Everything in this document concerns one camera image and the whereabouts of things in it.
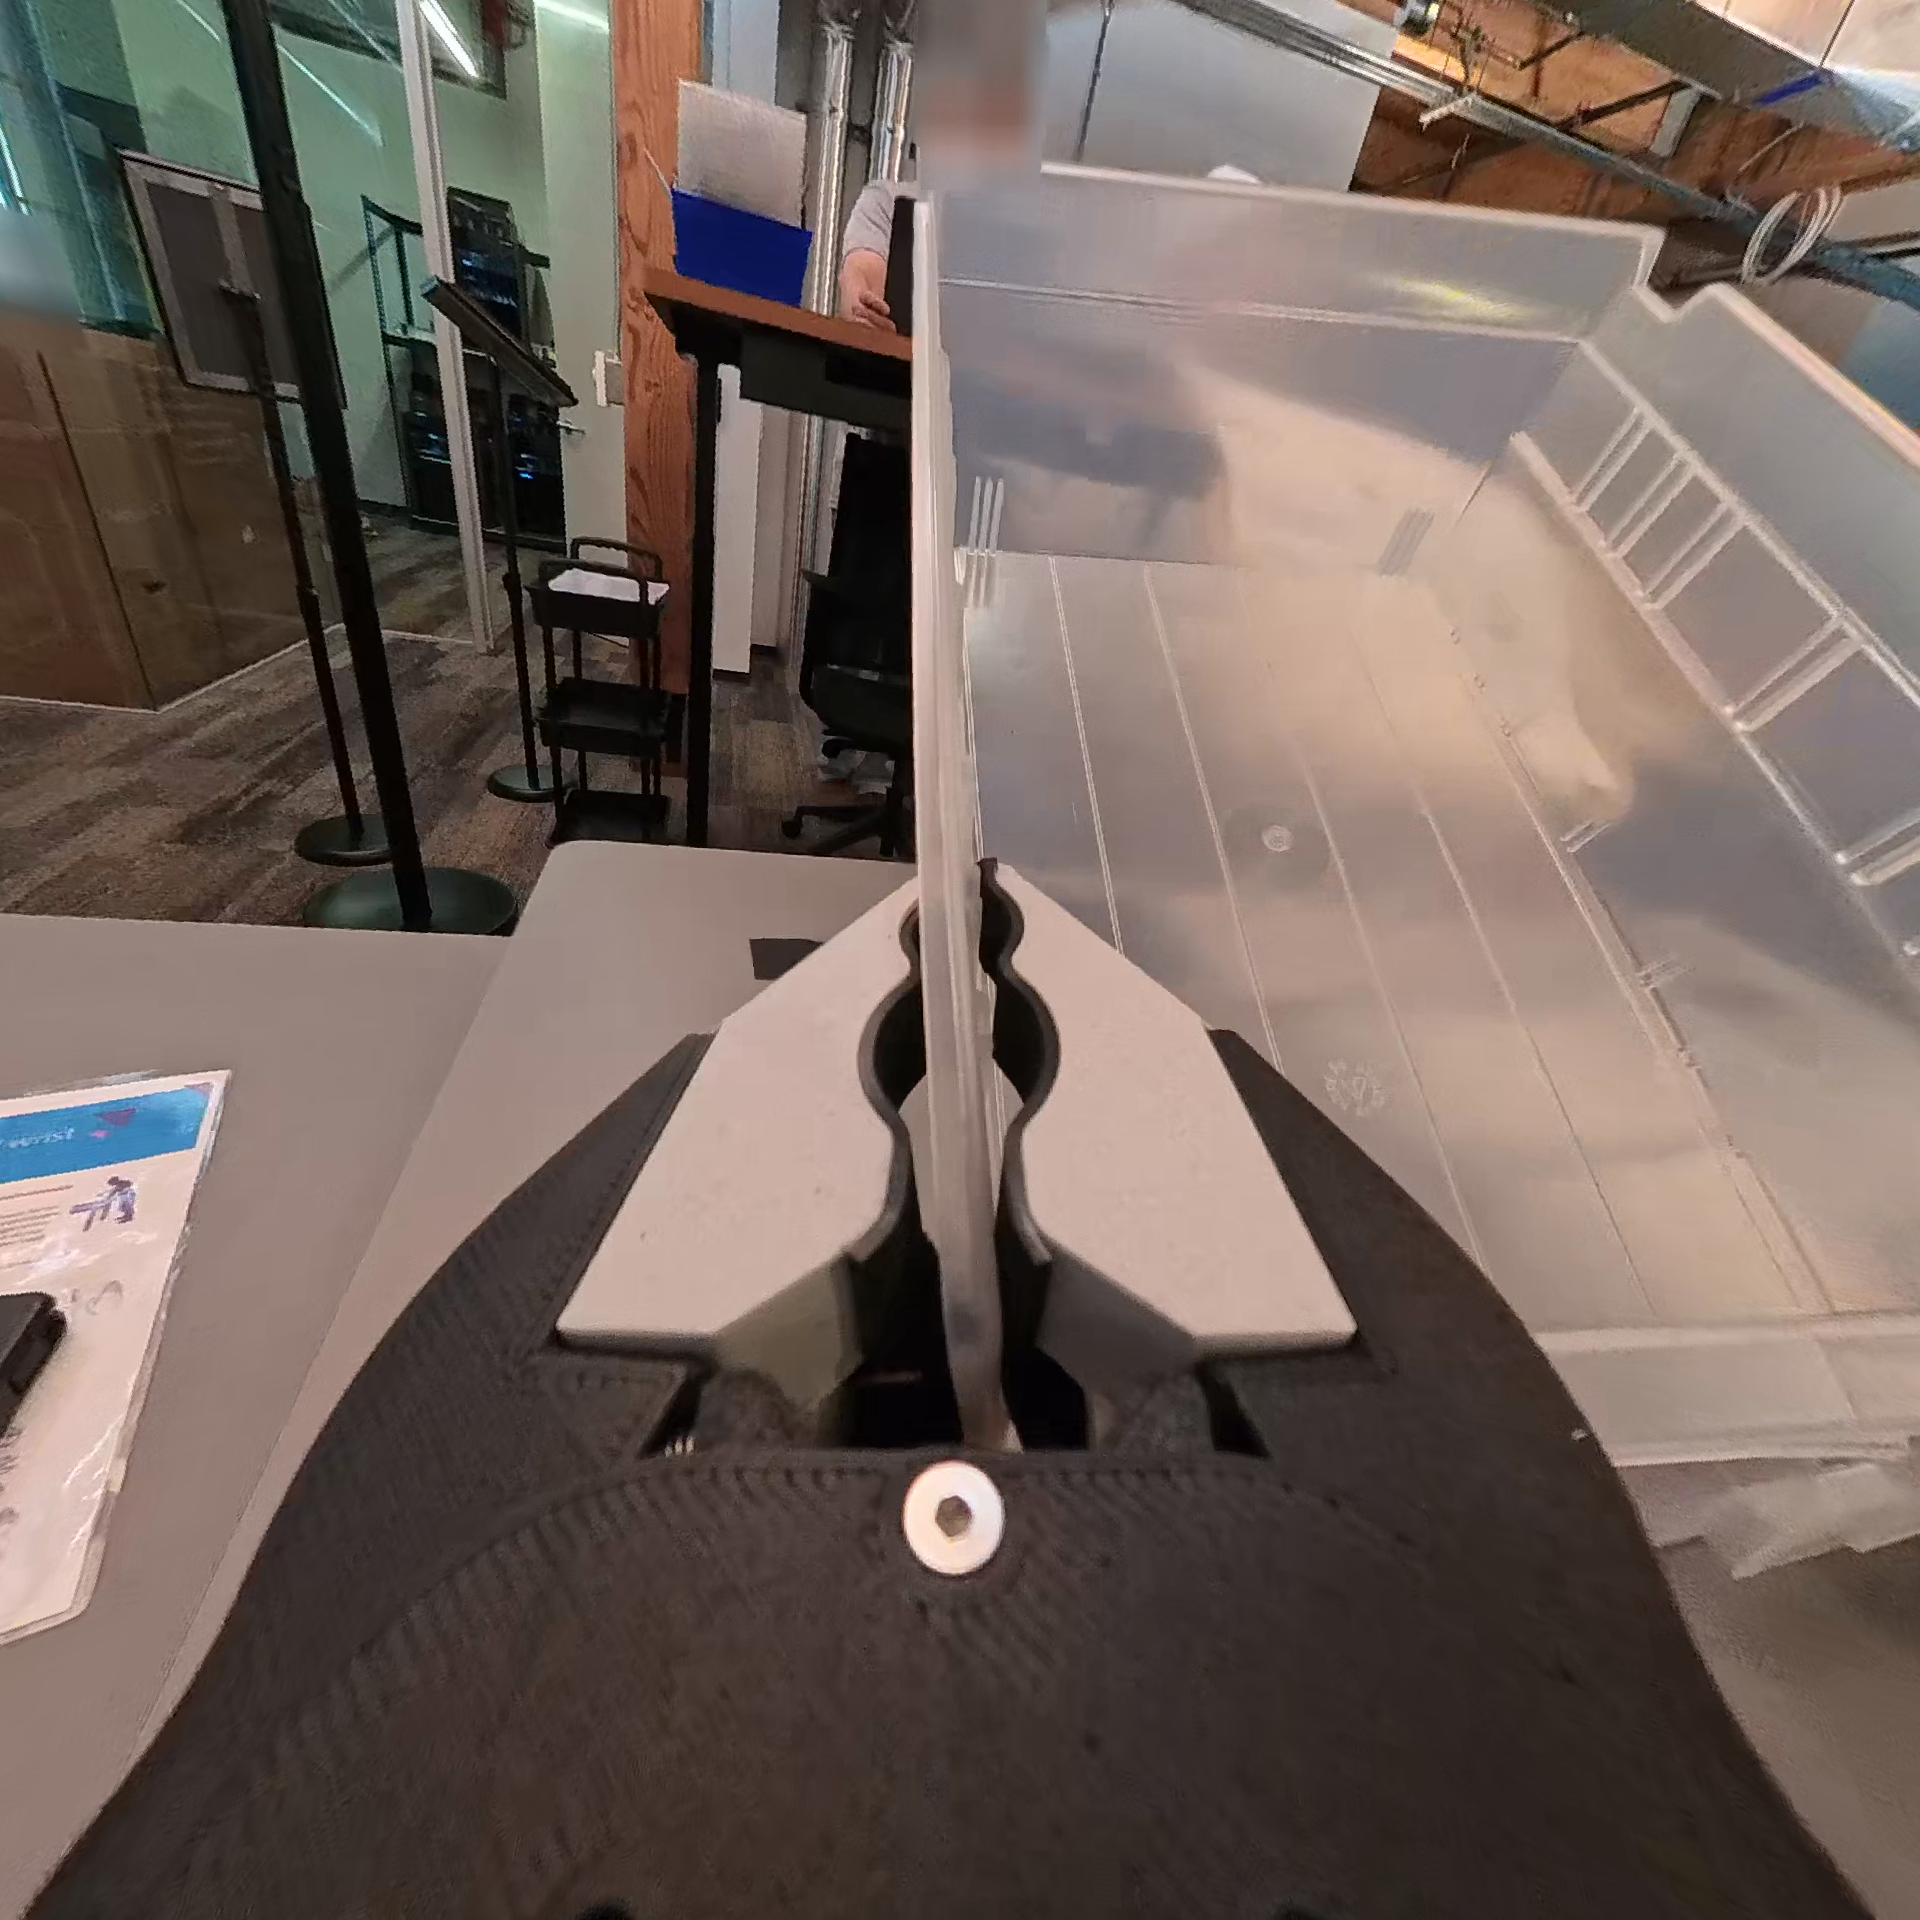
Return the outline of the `blue bin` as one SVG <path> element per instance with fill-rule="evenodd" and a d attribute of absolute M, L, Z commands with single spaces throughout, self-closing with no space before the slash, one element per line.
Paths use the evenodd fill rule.
<path fill-rule="evenodd" d="M 689 281 L 804 307 L 812 228 L 671 185 L 675 267 Z"/>

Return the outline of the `black utility cart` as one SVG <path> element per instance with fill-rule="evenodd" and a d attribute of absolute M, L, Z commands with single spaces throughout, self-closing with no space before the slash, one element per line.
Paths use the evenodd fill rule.
<path fill-rule="evenodd" d="M 556 787 L 550 848 L 665 840 L 677 727 L 677 697 L 662 687 L 665 595 L 659 553 L 618 540 L 573 537 L 535 576 L 543 656 L 535 732 Z"/>

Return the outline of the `wooden standing desk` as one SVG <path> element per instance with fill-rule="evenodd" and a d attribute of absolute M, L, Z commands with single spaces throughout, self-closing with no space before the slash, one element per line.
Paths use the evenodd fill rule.
<path fill-rule="evenodd" d="M 779 305 L 646 267 L 639 288 L 693 363 L 689 562 L 686 840 L 709 845 L 713 721 L 715 449 L 722 369 L 741 394 L 799 417 L 906 440 L 911 344 L 804 307 Z"/>

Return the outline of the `small black device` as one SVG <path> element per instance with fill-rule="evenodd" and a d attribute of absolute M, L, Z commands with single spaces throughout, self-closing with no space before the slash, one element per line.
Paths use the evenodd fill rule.
<path fill-rule="evenodd" d="M 11 1291 L 2 1296 L 2 1433 L 13 1427 L 37 1380 L 65 1345 L 65 1333 L 65 1313 L 51 1295 Z"/>

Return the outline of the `clear plastic storage bin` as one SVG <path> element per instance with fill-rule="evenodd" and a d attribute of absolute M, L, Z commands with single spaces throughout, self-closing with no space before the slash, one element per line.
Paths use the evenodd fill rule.
<path fill-rule="evenodd" d="M 1916 434 L 1638 228 L 931 207 L 983 850 L 1489 1272 L 1658 1536 L 1916 1538 Z"/>

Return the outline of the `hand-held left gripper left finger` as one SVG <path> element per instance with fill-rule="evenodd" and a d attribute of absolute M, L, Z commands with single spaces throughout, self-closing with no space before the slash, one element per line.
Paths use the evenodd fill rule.
<path fill-rule="evenodd" d="M 561 1309 L 562 1349 L 761 1377 L 826 1425 L 956 1425 L 914 1162 L 918 884 L 766 983 L 697 1053 Z"/>

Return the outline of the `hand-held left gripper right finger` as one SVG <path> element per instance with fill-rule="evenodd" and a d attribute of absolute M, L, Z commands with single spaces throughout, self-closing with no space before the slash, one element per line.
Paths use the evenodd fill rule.
<path fill-rule="evenodd" d="M 1217 1034 L 1006 863 L 983 859 L 1006 1384 L 1119 1401 L 1225 1360 L 1347 1352 L 1353 1309 Z"/>

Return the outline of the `black music stand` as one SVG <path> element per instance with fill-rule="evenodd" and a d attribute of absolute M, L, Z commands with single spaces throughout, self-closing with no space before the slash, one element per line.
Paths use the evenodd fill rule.
<path fill-rule="evenodd" d="M 502 587 L 509 608 L 509 647 L 516 687 L 518 762 L 501 767 L 486 792 L 501 801 L 556 807 L 566 796 L 566 781 L 556 752 L 537 737 L 537 701 L 533 664 L 524 627 L 524 585 L 518 553 L 516 449 L 513 434 L 513 395 L 537 401 L 556 410 L 573 405 L 573 394 L 543 361 L 501 327 L 492 312 L 451 279 L 433 279 L 425 301 L 449 320 L 467 353 L 486 363 L 494 407 L 495 517 L 502 546 Z"/>

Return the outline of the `thin black pole stand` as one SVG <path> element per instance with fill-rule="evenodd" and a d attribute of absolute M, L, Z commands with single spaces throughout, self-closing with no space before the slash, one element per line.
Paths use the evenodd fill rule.
<path fill-rule="evenodd" d="M 321 593 L 303 543 L 303 524 L 298 501 L 291 450 L 284 433 L 281 397 L 273 378 L 268 332 L 260 319 L 260 299 L 235 279 L 225 279 L 225 299 L 231 308 L 235 337 L 247 357 L 250 387 L 260 410 L 263 440 L 268 445 L 273 480 L 279 498 L 279 517 L 295 572 L 295 600 L 303 624 L 303 643 L 321 697 L 321 717 L 326 737 L 332 772 L 339 787 L 341 807 L 335 813 L 308 823 L 295 836 L 295 853 L 330 868 L 370 868 L 388 863 L 391 848 L 383 823 L 365 813 L 353 777 L 345 716 L 333 682 L 326 624 L 321 608 Z"/>

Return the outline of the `wooden column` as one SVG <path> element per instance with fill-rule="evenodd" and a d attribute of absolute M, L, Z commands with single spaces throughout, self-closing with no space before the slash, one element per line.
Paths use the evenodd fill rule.
<path fill-rule="evenodd" d="M 702 28 L 697 2 L 610 5 L 627 540 L 662 562 L 662 687 L 677 693 L 689 688 L 690 658 L 693 373 L 645 281 L 675 265 L 668 188 L 682 83 L 702 71 Z"/>

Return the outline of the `laminated printed sheet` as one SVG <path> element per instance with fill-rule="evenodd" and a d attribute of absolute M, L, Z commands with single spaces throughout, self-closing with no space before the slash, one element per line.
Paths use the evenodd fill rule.
<path fill-rule="evenodd" d="M 2 1105 L 2 1291 L 65 1313 L 2 1441 L 2 1641 L 77 1617 L 106 1557 L 228 1069 Z"/>

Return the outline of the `black framed board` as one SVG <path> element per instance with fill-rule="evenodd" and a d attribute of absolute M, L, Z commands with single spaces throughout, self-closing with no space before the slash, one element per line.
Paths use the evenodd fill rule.
<path fill-rule="evenodd" d="M 117 157 L 180 383 L 206 394 L 257 392 L 239 316 L 239 295 L 250 295 L 273 389 L 300 402 L 300 365 L 258 188 L 139 151 Z"/>

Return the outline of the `black server rack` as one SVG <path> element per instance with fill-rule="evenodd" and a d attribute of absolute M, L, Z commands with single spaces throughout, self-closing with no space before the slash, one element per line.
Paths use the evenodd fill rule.
<path fill-rule="evenodd" d="M 495 324 L 535 360 L 557 369 L 556 323 L 547 295 L 548 259 L 530 251 L 513 207 L 467 188 L 449 189 L 449 237 L 455 277 Z M 548 549 L 565 544 L 561 410 L 508 389 L 516 524 Z"/>

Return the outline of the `thick black pole stand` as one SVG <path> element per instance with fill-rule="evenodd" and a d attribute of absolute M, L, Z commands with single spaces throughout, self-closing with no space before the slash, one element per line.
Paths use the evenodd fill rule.
<path fill-rule="evenodd" d="M 310 929 L 505 937 L 518 903 L 505 880 L 433 867 L 415 823 L 387 635 L 357 506 L 345 397 L 333 348 L 321 244 L 303 199 L 298 144 L 284 98 L 279 49 L 265 2 L 225 2 L 237 100 L 269 232 L 279 301 L 295 349 L 303 433 L 321 482 L 326 553 L 369 743 L 374 810 L 387 832 L 383 868 L 348 871 L 303 906 Z"/>

